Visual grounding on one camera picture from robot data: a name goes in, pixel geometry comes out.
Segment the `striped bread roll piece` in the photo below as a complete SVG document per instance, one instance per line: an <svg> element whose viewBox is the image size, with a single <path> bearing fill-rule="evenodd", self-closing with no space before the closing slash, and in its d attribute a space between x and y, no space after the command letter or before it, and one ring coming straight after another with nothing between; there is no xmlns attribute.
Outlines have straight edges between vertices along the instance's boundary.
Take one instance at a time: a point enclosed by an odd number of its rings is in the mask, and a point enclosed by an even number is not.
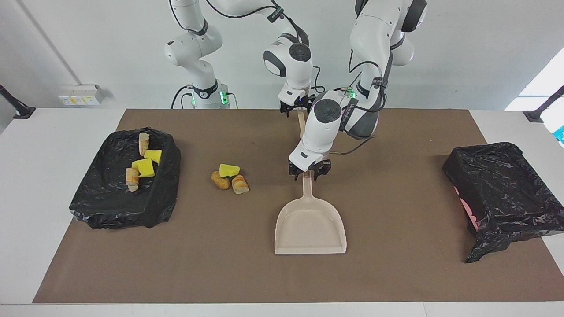
<svg viewBox="0 0 564 317"><path fill-rule="evenodd" d="M249 188L248 183L246 182L246 179L241 174L235 175L231 179L231 186L232 186L234 193L236 193L236 194L242 194L242 193L250 191L250 188Z"/></svg>

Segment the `beige plastic dustpan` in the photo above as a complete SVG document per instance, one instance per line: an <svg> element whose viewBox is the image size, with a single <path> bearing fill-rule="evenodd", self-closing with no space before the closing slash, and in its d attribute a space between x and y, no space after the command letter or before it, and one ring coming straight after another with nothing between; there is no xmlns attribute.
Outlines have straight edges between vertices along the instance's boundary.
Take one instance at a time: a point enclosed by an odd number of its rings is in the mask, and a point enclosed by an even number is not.
<svg viewBox="0 0 564 317"><path fill-rule="evenodd" d="M345 254L347 238L338 210L313 195L313 172L304 173L303 193L280 211L274 237L276 255Z"/></svg>

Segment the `brown bread nugget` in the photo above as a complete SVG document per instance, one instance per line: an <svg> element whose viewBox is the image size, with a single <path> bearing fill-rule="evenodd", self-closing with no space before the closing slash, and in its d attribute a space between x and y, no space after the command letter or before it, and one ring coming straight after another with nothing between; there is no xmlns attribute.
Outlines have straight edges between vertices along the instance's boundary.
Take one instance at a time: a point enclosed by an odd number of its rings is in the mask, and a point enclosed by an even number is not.
<svg viewBox="0 0 564 317"><path fill-rule="evenodd" d="M231 186L231 181L228 178L221 177L219 171L213 171L210 179L221 190L227 190Z"/></svg>

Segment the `notched yellow sponge piece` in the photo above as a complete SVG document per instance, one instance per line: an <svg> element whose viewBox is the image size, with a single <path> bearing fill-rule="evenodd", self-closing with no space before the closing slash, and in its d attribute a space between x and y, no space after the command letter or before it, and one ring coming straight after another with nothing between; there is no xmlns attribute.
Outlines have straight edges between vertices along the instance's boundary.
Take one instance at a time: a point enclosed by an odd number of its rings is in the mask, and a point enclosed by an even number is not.
<svg viewBox="0 0 564 317"><path fill-rule="evenodd" d="M152 178L155 176L153 161L150 158L133 161L131 168L137 169L139 178Z"/></svg>

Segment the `black bag lined pink bin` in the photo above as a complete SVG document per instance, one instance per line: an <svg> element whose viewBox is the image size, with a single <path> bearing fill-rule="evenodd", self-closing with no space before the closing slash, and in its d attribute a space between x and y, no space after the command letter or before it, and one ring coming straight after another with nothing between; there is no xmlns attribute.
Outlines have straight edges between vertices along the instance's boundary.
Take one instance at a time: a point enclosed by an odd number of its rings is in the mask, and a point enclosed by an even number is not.
<svg viewBox="0 0 564 317"><path fill-rule="evenodd" d="M564 205L515 144L456 147L442 169L475 237L465 263L513 242L564 233Z"/></svg>

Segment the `brown table mat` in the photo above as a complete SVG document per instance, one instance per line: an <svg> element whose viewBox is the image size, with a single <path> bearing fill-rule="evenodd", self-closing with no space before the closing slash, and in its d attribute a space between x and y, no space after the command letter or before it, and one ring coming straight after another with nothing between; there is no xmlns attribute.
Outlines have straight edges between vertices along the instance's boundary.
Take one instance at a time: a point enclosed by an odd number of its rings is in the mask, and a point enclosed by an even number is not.
<svg viewBox="0 0 564 317"><path fill-rule="evenodd" d="M485 143L469 111L385 109L374 140L332 158L314 195L340 213L345 254L274 254L278 213L302 193L287 163L295 115L127 110L118 129L145 127L181 150L171 219L117 230L72 221L35 303L564 301L540 238L464 263L474 240L442 166L453 148ZM220 164L239 166L250 191L219 189Z"/></svg>

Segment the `black clamp stand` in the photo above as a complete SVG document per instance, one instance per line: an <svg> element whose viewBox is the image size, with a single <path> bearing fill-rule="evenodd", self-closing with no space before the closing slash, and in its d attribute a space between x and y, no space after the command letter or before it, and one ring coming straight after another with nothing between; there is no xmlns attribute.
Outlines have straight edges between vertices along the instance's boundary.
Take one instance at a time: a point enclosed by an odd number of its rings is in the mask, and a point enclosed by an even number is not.
<svg viewBox="0 0 564 317"><path fill-rule="evenodd" d="M564 96L564 85L562 85L558 90L549 96L544 103L542 103L536 110L523 111L522 114L533 123L543 123L541 119L541 114L547 110L553 103L555 103L559 98Z"/></svg>
<svg viewBox="0 0 564 317"><path fill-rule="evenodd" d="M14 120L26 120L30 118L30 116L36 110L36 107L27 106L18 98L12 96L12 94L9 93L2 84L0 84L0 96L5 98L14 107L15 109L15 115L13 116Z"/></svg>

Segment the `white blue packet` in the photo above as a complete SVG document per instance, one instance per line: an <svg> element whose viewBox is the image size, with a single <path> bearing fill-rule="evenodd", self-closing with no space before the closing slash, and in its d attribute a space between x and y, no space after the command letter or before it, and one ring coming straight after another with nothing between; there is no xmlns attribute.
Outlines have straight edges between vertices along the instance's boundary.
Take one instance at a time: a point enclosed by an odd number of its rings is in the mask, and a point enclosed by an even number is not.
<svg viewBox="0 0 564 317"><path fill-rule="evenodd" d="M564 148L564 106L555 106L544 110L541 119L544 121L544 126L550 134Z"/></svg>

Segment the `white yellow wall socket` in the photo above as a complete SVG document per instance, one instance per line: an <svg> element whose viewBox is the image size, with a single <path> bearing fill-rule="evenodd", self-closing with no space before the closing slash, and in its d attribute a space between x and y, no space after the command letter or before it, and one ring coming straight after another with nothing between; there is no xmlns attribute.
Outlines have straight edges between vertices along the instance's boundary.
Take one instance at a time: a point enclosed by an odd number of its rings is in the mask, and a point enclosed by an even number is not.
<svg viewBox="0 0 564 317"><path fill-rule="evenodd" d="M65 106L101 106L105 96L99 85L61 85L59 100Z"/></svg>

